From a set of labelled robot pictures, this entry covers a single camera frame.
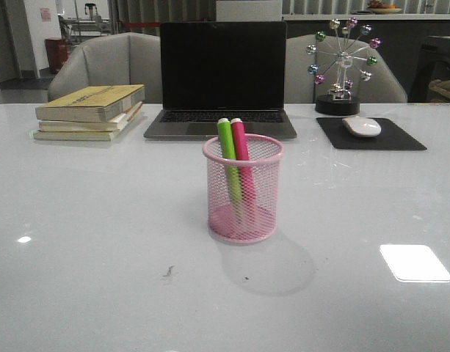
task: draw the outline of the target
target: door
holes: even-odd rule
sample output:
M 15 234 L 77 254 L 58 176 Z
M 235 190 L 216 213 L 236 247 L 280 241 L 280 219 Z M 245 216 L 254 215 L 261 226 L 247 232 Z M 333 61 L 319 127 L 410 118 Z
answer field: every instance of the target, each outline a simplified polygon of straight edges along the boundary
M 4 7 L 4 0 L 0 0 L 0 82 L 19 78 L 14 45 Z

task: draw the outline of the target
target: red trash can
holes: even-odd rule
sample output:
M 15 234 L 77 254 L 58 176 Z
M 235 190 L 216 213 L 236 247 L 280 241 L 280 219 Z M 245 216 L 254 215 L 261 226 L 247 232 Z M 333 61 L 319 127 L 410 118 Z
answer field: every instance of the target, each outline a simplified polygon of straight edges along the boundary
M 46 39 L 46 50 L 48 65 L 51 73 L 58 73 L 66 60 L 68 60 L 68 50 L 63 38 Z

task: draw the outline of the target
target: plate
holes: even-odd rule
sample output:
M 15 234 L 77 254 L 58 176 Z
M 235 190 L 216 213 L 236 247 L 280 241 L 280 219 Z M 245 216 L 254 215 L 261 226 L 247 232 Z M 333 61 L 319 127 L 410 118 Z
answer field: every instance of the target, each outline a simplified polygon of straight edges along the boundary
M 379 15 L 387 15 L 388 13 L 396 13 L 402 10 L 401 7 L 394 7 L 392 9 L 376 9 L 376 8 L 370 8 L 370 11 L 373 11 L 374 13 L 377 13 Z

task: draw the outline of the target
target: glossy table surface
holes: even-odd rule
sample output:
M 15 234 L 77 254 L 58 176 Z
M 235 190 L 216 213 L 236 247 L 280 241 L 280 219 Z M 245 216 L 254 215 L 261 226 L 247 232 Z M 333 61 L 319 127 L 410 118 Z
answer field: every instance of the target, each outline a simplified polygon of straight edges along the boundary
M 337 150 L 286 107 L 277 230 L 207 227 L 202 142 L 42 142 L 35 104 L 0 105 L 0 351 L 450 351 L 450 279 L 401 282 L 385 244 L 450 273 L 450 105 L 366 104 L 428 150 Z

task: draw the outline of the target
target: laptop keyboard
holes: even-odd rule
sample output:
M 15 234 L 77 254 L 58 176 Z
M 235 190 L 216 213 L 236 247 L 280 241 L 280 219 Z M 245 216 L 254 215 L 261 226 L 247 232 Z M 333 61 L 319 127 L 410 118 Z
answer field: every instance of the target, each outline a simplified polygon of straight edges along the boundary
M 217 122 L 226 117 L 243 122 L 283 122 L 279 111 L 165 111 L 161 122 Z

